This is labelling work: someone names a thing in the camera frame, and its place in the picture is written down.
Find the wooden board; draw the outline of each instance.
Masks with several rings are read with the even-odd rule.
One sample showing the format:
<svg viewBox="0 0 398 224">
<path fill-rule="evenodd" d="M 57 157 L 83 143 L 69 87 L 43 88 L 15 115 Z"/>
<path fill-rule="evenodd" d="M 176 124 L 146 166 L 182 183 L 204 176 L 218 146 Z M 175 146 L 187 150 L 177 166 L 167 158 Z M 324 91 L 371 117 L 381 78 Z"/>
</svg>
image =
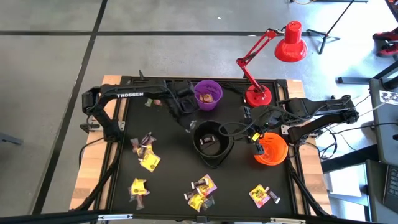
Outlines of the wooden board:
<svg viewBox="0 0 398 224">
<path fill-rule="evenodd" d="M 105 75 L 103 79 L 103 84 L 119 84 L 121 81 L 120 75 Z M 300 80 L 287 80 L 287 87 L 289 96 L 293 97 L 305 97 L 303 83 Z M 110 101 L 105 110 L 108 116 L 112 117 L 114 113 L 114 107 L 116 100 Z M 126 100 L 122 100 L 121 108 L 119 110 L 118 118 L 121 121 L 123 118 L 124 107 Z M 89 133 L 87 142 L 94 141 L 103 136 L 102 132 Z M 314 139 L 308 139 L 311 143 L 315 143 Z M 114 152 L 116 150 L 117 144 L 112 145 L 111 157 L 109 158 L 109 163 L 113 160 Z M 106 143 L 104 141 L 97 142 L 85 149 L 83 159 L 81 160 L 81 166 L 76 180 L 75 190 L 73 191 L 72 201 L 70 203 L 70 209 L 79 206 L 84 199 L 90 194 L 94 189 L 95 185 L 100 179 L 100 172 L 102 163 L 104 160 L 106 149 Z M 323 172 L 318 158 L 317 150 L 308 145 L 300 147 L 300 155 L 303 166 L 303 173 L 305 177 L 305 183 L 315 200 L 322 206 L 322 208 L 331 214 L 331 207 L 329 203 L 328 194 L 326 191 L 326 185 L 323 180 Z M 106 197 L 108 196 L 109 181 L 104 186 L 103 194 L 101 197 L 100 208 L 105 208 Z M 303 203 L 300 193 L 300 189 L 295 185 L 295 192 L 298 204 L 298 212 L 303 214 Z"/>
</svg>

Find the orange bowl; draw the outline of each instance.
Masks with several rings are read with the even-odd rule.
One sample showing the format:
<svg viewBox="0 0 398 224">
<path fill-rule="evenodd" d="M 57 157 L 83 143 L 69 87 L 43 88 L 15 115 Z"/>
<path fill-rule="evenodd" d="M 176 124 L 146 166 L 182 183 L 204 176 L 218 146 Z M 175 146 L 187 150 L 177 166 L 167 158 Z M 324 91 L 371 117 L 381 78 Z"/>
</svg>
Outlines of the orange bowl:
<svg viewBox="0 0 398 224">
<path fill-rule="evenodd" d="M 264 148 L 264 153 L 263 155 L 254 155 L 254 158 L 261 164 L 275 166 L 286 158 L 289 147 L 278 134 L 265 133 L 259 143 Z"/>
</svg>

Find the gray floor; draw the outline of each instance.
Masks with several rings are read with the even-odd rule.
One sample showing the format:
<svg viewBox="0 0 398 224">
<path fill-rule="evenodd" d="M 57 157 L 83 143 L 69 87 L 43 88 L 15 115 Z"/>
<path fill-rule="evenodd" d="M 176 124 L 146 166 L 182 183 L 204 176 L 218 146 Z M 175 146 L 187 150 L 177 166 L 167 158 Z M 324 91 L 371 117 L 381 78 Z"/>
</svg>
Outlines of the gray floor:
<svg viewBox="0 0 398 224">
<path fill-rule="evenodd" d="M 100 5 L 100 0 L 3 0 L 0 30 L 91 31 Z M 327 2 L 299 6 L 283 0 L 111 0 L 99 29 L 264 31 L 296 19 L 304 29 L 326 31 L 345 7 L 346 3 Z M 280 39 L 276 38 L 249 69 L 256 78 L 301 79 L 307 97 L 314 100 L 345 94 L 365 97 L 367 86 L 337 85 L 335 78 L 372 77 L 390 65 L 392 58 L 374 56 L 371 36 L 395 26 L 383 0 L 354 3 L 332 32 L 341 40 L 327 44 L 322 55 L 317 54 L 320 39 L 306 37 L 309 53 L 305 60 L 280 62 L 273 56 Z M 23 215 L 29 210 L 88 39 L 0 36 L 0 131 L 24 140 L 22 146 L 0 144 L 0 216 Z M 81 92 L 100 85 L 105 74 L 137 75 L 138 69 L 147 76 L 242 77 L 235 60 L 257 39 L 97 37 Z M 44 212 L 68 209 L 78 172 L 78 151 L 86 139 L 79 129 L 85 120 L 80 106 L 79 97 Z"/>
</svg>

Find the lamp arm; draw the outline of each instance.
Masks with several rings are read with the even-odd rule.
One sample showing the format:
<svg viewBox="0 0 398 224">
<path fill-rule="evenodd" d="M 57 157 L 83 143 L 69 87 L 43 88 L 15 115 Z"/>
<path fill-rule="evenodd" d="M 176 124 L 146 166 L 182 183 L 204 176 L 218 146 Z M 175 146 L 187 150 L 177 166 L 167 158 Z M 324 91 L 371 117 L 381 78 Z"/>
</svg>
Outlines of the lamp arm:
<svg viewBox="0 0 398 224">
<path fill-rule="evenodd" d="M 263 87 L 258 84 L 256 79 L 250 74 L 246 66 L 249 62 L 270 42 L 273 38 L 278 35 L 279 31 L 273 29 L 267 29 L 267 31 L 262 35 L 262 37 L 254 44 L 252 49 L 243 57 L 236 59 L 236 63 L 241 67 L 244 75 L 252 83 L 259 93 L 262 93 Z"/>
</svg>

